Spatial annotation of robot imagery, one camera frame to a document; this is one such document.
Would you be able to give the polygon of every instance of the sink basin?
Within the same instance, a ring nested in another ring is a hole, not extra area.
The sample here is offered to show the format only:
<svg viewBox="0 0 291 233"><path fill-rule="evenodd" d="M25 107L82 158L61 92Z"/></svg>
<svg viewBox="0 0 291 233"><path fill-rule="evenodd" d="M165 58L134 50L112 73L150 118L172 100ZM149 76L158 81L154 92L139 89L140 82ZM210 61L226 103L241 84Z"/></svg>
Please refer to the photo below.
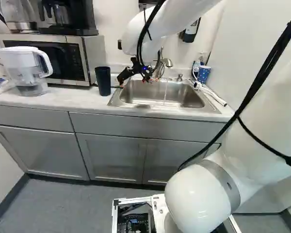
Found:
<svg viewBox="0 0 291 233"><path fill-rule="evenodd" d="M199 109L219 113L202 92L193 89L189 81L143 83L141 80L130 80L123 89L115 91L108 105L176 111Z"/></svg>
<svg viewBox="0 0 291 233"><path fill-rule="evenodd" d="M203 100L186 83L159 81L142 83L131 80L119 95L121 101L135 105L161 105L170 107L202 108Z"/></svg>

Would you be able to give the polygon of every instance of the baseboard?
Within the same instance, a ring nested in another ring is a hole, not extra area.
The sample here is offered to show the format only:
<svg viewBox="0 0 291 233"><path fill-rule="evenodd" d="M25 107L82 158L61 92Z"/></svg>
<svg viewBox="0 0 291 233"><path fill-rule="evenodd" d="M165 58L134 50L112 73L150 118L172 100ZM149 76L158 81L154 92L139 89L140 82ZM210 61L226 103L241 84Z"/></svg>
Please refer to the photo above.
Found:
<svg viewBox="0 0 291 233"><path fill-rule="evenodd" d="M283 212L281 212L281 217L285 221L287 227L291 231L291 214L290 214L290 212L288 210L284 210Z"/></svg>
<svg viewBox="0 0 291 233"><path fill-rule="evenodd" d="M25 184L28 182L29 179L30 179L29 176L27 174L24 174L19 179L19 181L14 185L11 191L5 196L5 198L0 204L0 218L4 215L4 213L10 207L13 200L16 198L16 196L19 194L19 192L22 190L22 188L25 186Z"/></svg>
<svg viewBox="0 0 291 233"><path fill-rule="evenodd" d="M135 183L119 183L119 182L109 182L109 181L80 181L66 178L57 178L50 176L41 176L35 174L28 174L31 179L56 182L56 183L68 183L68 184L78 184L78 185L95 185L95 186L105 186L105 187L117 187L117 188L134 188L134 189L146 189L154 191L164 191L165 186L163 185L149 185L149 184L135 184Z"/></svg>
<svg viewBox="0 0 291 233"><path fill-rule="evenodd" d="M234 216L269 216L269 215L280 215L281 212L278 213L233 213Z"/></svg>

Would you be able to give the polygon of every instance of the cabinet door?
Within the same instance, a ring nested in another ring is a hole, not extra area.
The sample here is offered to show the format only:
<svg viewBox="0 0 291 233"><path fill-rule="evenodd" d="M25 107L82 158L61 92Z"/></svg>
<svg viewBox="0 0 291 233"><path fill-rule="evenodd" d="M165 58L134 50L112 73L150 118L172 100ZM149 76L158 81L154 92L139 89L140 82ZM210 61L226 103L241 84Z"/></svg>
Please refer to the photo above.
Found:
<svg viewBox="0 0 291 233"><path fill-rule="evenodd" d="M92 180L141 183L146 139L77 134Z"/></svg>
<svg viewBox="0 0 291 233"><path fill-rule="evenodd" d="M89 180L74 133L0 126L0 142L27 173Z"/></svg>
<svg viewBox="0 0 291 233"><path fill-rule="evenodd" d="M143 183L164 185L186 159L200 151L207 143L148 139ZM219 144L209 150L214 151ZM207 153L201 155L196 163Z"/></svg>

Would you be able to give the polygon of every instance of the microwave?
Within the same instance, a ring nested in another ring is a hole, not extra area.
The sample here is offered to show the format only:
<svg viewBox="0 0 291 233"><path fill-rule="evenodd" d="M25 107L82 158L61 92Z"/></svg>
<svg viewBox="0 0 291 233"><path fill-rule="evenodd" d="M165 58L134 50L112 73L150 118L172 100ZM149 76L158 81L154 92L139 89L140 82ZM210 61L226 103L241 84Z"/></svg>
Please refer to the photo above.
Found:
<svg viewBox="0 0 291 233"><path fill-rule="evenodd" d="M48 83L91 86L95 67L106 66L104 36L0 34L3 47L33 46L45 52L53 67Z"/></svg>

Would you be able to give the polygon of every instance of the gray floor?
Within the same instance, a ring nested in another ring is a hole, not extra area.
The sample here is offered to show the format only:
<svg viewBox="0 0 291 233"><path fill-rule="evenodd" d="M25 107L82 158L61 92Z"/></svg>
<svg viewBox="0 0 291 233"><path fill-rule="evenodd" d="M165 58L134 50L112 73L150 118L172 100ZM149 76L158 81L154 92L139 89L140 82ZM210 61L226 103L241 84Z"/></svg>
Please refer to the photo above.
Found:
<svg viewBox="0 0 291 233"><path fill-rule="evenodd" d="M234 218L242 233L291 233L279 215L234 215Z"/></svg>
<svg viewBox="0 0 291 233"><path fill-rule="evenodd" d="M0 220L0 233L110 233L115 198L158 191L30 180ZM242 233L290 233L280 216L235 216Z"/></svg>

